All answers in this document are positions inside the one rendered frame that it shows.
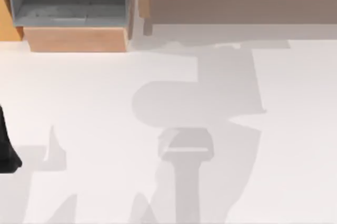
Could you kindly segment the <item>pale wooden drawer front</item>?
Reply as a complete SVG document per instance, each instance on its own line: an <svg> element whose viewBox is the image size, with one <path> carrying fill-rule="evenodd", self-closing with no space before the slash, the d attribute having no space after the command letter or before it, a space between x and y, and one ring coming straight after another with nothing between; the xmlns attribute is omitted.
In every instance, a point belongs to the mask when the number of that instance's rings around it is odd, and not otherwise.
<svg viewBox="0 0 337 224"><path fill-rule="evenodd" d="M33 52L105 53L125 52L128 31L117 27L24 27Z"/></svg>

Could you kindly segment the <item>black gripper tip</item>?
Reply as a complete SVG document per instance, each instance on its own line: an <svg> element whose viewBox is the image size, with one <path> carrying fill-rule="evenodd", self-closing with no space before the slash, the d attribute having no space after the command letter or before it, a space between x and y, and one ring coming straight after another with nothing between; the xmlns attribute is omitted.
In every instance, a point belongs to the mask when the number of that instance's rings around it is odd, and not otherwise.
<svg viewBox="0 0 337 224"><path fill-rule="evenodd" d="M12 174L22 166L22 160L13 148L0 105L0 174Z"/></svg>

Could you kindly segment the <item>wooden cupboard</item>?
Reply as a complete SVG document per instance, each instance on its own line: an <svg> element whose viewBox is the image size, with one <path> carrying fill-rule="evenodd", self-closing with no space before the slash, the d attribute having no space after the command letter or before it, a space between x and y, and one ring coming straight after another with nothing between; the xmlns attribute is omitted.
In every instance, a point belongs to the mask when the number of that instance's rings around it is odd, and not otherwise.
<svg viewBox="0 0 337 224"><path fill-rule="evenodd" d="M0 0L0 42L19 42L23 28L13 26L10 0Z"/></svg>

